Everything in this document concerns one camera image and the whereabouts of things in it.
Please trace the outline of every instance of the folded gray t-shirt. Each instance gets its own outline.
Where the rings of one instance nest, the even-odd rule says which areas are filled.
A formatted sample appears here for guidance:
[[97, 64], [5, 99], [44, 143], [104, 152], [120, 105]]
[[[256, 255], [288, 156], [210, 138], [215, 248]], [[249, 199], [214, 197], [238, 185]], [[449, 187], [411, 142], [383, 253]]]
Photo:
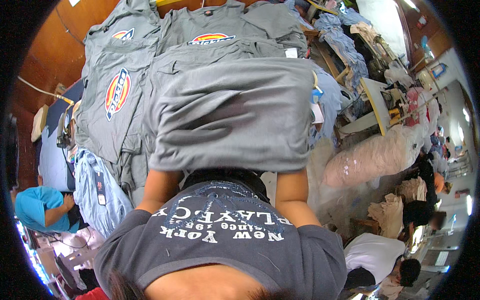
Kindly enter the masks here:
[[316, 225], [295, 228], [252, 191], [226, 181], [195, 184], [153, 215], [130, 212], [100, 248], [94, 269], [111, 296], [112, 270], [145, 289], [203, 264], [231, 266], [297, 299], [336, 299], [347, 278], [337, 234]]

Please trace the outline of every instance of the dickies logo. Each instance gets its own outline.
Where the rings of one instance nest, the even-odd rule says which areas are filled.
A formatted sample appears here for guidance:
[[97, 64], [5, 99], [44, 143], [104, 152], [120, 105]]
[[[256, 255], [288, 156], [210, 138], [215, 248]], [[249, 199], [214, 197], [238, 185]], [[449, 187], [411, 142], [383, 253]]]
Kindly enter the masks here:
[[121, 68], [120, 72], [113, 77], [108, 85], [107, 95], [105, 96], [105, 110], [107, 111], [107, 120], [110, 122], [114, 114], [120, 111], [127, 101], [128, 94], [132, 87], [132, 79], [128, 70]]
[[132, 39], [134, 33], [135, 27], [130, 30], [120, 30], [117, 33], [113, 34], [112, 37], [121, 39], [122, 41], [128, 41], [129, 39]]
[[190, 45], [208, 45], [220, 41], [228, 41], [234, 39], [237, 36], [227, 36], [223, 33], [207, 33], [201, 36], [197, 36], [192, 41], [188, 42]]

